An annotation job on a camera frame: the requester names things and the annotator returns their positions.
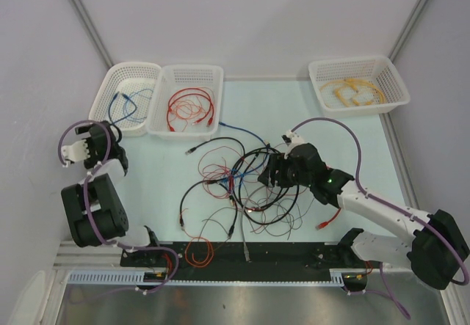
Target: white basket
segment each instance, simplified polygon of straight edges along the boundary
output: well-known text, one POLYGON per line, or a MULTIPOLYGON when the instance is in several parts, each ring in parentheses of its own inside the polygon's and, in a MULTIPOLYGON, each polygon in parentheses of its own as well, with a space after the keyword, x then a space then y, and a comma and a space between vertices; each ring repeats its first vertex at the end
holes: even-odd
MULTIPOLYGON (((410 95, 390 59, 384 56, 351 57, 347 59, 332 59, 328 61, 312 62, 308 65, 311 81, 315 93, 323 110, 323 114, 330 118, 348 116, 363 116, 366 114, 383 114, 399 105, 410 102, 410 95), (372 95, 370 105, 347 107, 336 97, 335 84, 322 86, 329 81, 344 80, 346 78, 359 78, 372 82, 385 95, 385 102, 380 103, 378 94, 372 95)), ((351 98, 354 95, 370 95, 356 93, 353 89, 346 89, 342 95, 351 98)))
POLYGON ((145 125, 147 132, 163 139, 211 139, 219 127, 222 91, 223 69, 221 67, 211 65, 163 67, 148 111, 145 125), (214 119, 209 127, 206 125, 207 121, 203 121, 197 125, 188 125, 182 132, 172 132, 167 126, 168 101, 173 94, 189 87, 205 87, 213 92, 214 119))
MULTIPOLYGON (((96 95, 88 119, 109 121, 109 104, 115 94, 119 92, 131 97, 137 105, 136 112, 130 118, 122 120, 117 124, 123 132, 123 136, 142 136, 145 134, 145 118, 148 113, 148 104, 155 91, 161 69, 160 66, 147 62, 122 62, 111 67, 96 95)), ((113 101, 111 108, 113 121, 119 120, 124 116, 126 102, 128 101, 120 95, 113 101)), ((133 106, 129 102, 127 106, 127 109, 131 112, 133 106)))

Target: metal frame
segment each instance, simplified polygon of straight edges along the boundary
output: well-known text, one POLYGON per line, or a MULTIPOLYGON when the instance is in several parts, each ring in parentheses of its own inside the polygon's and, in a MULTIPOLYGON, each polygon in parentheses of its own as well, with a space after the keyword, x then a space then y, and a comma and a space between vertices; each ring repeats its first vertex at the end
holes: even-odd
MULTIPOLYGON (((114 65, 114 62, 104 46, 93 21, 82 3, 82 0, 69 0, 69 2, 75 10, 77 17, 90 38, 90 42, 98 52, 101 60, 108 68, 111 68, 114 65)), ((428 3, 429 0, 417 1, 409 18, 403 26, 397 41, 388 55, 392 62, 400 54, 400 51, 409 39, 414 26, 418 23, 419 18, 428 3)), ((418 200, 411 184, 409 170, 403 155, 402 146, 397 138, 397 132, 394 128, 391 116, 390 114, 382 114, 380 119, 386 134, 392 159, 399 173, 399 181, 406 205, 413 208, 419 208, 418 200)), ((76 247, 73 242, 62 242, 54 264, 54 283, 51 287, 51 292, 48 295, 48 303, 46 305, 41 324, 55 324, 70 270, 115 270, 119 272, 119 270, 124 270, 119 266, 119 260, 120 251, 116 248, 98 247, 80 249, 76 247)), ((444 300, 450 323, 452 325, 468 324, 470 322, 470 314, 460 289, 454 285, 450 285, 445 291, 441 292, 441 295, 444 300)))

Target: white plastic bin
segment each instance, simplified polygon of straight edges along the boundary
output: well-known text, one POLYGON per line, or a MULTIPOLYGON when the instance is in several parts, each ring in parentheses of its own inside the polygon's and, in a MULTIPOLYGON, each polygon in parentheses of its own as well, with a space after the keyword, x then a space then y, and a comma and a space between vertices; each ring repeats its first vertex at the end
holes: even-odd
POLYGON ((150 103, 146 122, 147 132, 163 139, 211 139, 219 127, 222 91, 223 69, 219 66, 164 66, 150 103), (204 121, 197 125, 188 125, 184 131, 170 131, 167 125, 168 101, 179 90, 190 87, 209 88, 213 93, 214 117, 212 124, 207 126, 207 121, 204 121))
POLYGON ((122 62, 108 70, 88 115, 89 120, 109 121, 109 104, 116 93, 120 93, 112 103, 113 121, 125 117, 133 111, 133 105, 122 94, 131 97, 137 110, 116 125, 123 136, 142 136, 146 133, 145 121, 155 86, 162 68, 148 62, 122 62))
MULTIPOLYGON (((363 116, 367 114, 383 114, 399 105, 410 102, 410 95, 390 59, 384 56, 351 57, 347 59, 332 59, 312 62, 308 66, 311 81, 314 85, 323 114, 330 118, 363 116), (341 81, 346 78, 357 78, 370 81, 385 95, 385 101, 380 103, 379 96, 373 96, 372 104, 347 107, 335 95, 337 89, 331 81, 341 81)), ((351 99, 362 94, 346 89, 344 97, 351 99)))

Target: white table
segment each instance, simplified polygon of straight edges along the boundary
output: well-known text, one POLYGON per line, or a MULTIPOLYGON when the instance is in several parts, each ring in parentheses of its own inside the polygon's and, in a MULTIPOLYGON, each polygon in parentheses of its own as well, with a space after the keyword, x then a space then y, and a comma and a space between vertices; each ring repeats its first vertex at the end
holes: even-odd
MULTIPOLYGON (((272 145, 282 142, 281 135, 309 117, 320 117, 322 113, 308 81, 228 81, 224 84, 223 107, 220 119, 230 125, 243 127, 255 132, 272 145)), ((391 160, 385 134, 378 116, 347 118, 343 121, 357 134, 363 149, 364 159, 361 170, 362 183, 391 200, 403 204, 397 173, 391 160)), ((299 131, 306 141, 315 145, 322 159, 331 167, 353 174, 357 163, 357 152, 350 135, 333 123, 309 123, 299 131)), ((220 127, 218 136, 234 136, 250 151, 261 143, 249 134, 220 127)), ((129 173, 118 185, 117 192, 131 222, 146 224, 160 241, 187 241, 189 238, 178 223, 179 203, 184 192, 201 180, 198 162, 208 150, 227 145, 240 151, 232 141, 216 141, 186 156, 184 152, 198 142, 166 141, 156 136, 125 138, 122 146, 129 157, 129 173)), ((206 164, 223 163, 221 155, 231 167, 236 154, 225 149, 207 156, 206 164)), ((260 183, 248 183, 253 191, 260 183)), ((214 187, 214 191, 223 190, 214 187)), ((305 211, 313 195, 306 192, 299 196, 299 209, 305 211)), ((187 232, 198 235, 207 219, 217 209, 228 206, 228 200, 216 200, 201 186, 193 189, 185 199, 184 221, 187 232)), ((328 220, 336 209, 313 202, 303 217, 300 229, 292 231, 289 241, 339 241, 353 227, 361 227, 372 233, 386 234, 387 231, 365 218, 342 211, 338 218, 323 230, 315 230, 320 222, 328 220)), ((225 209, 215 218, 229 228, 234 212, 225 209)), ((256 235, 244 221, 247 241, 287 241, 287 235, 272 237, 267 233, 256 235)), ((277 223, 269 228, 274 234, 287 231, 287 224, 277 223)), ((209 222, 204 237, 211 241, 224 241, 222 228, 209 222)), ((232 241, 241 241, 239 224, 236 225, 232 241)))

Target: white wall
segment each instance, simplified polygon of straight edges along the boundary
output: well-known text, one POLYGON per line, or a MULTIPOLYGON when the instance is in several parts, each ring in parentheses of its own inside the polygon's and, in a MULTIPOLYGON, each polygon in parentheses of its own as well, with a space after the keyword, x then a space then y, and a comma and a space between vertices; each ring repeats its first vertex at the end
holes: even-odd
POLYGON ((388 54, 416 0, 82 0, 114 62, 308 76, 315 59, 388 54))
POLYGON ((470 244, 469 7, 431 0, 395 62, 411 102, 392 119, 420 208, 449 211, 470 244))
POLYGON ((68 0, 0 0, 0 324, 67 233, 57 140, 86 118, 106 72, 68 0))

